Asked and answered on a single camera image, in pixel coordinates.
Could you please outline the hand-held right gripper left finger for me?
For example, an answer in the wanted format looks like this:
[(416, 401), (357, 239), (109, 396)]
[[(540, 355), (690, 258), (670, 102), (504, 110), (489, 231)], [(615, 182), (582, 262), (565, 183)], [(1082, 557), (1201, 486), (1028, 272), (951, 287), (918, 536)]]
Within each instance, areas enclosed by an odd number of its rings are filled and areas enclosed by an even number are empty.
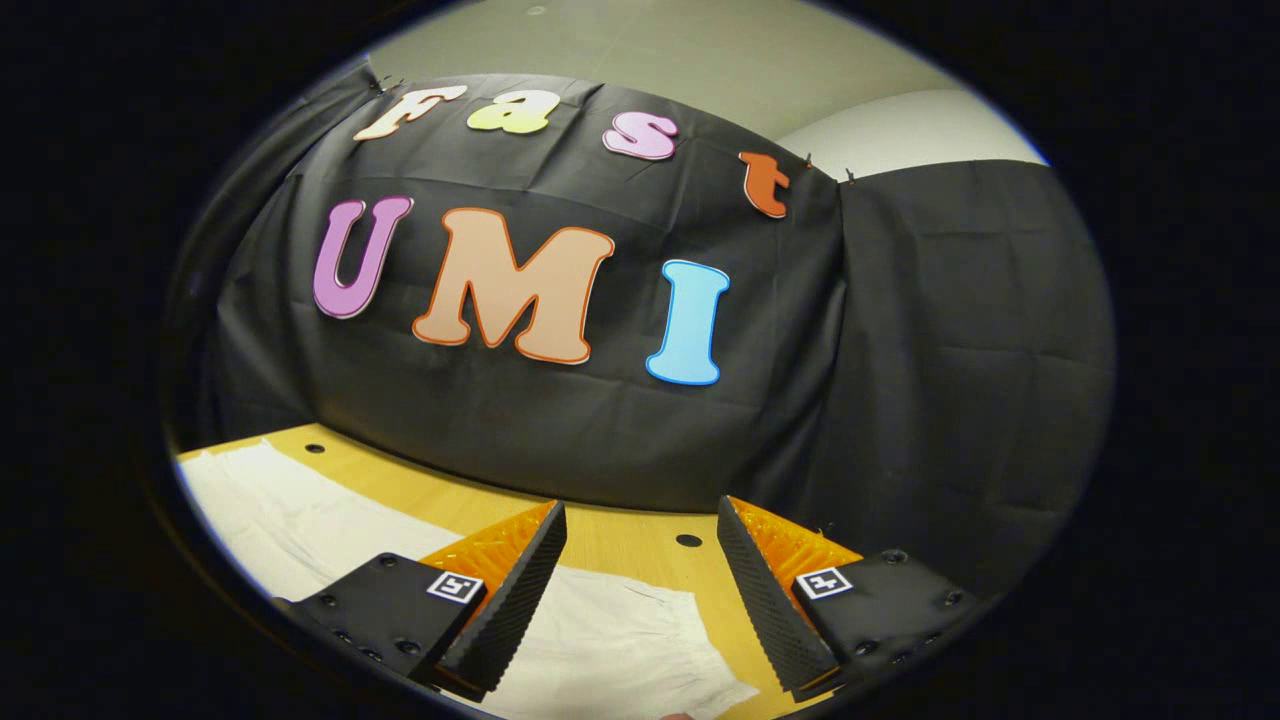
[(521, 646), (566, 539), (564, 503), (549, 501), (422, 559), (378, 553), (278, 603), (353, 656), (479, 702)]

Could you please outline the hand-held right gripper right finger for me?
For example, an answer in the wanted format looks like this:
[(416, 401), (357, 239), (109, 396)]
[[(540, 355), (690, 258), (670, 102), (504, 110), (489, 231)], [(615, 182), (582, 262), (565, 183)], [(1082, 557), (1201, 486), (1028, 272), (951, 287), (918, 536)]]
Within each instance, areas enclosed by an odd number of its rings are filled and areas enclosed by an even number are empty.
[(795, 700), (884, 685), (1004, 598), (906, 509), (844, 507), (823, 534), (724, 495), (717, 537), (756, 641)]

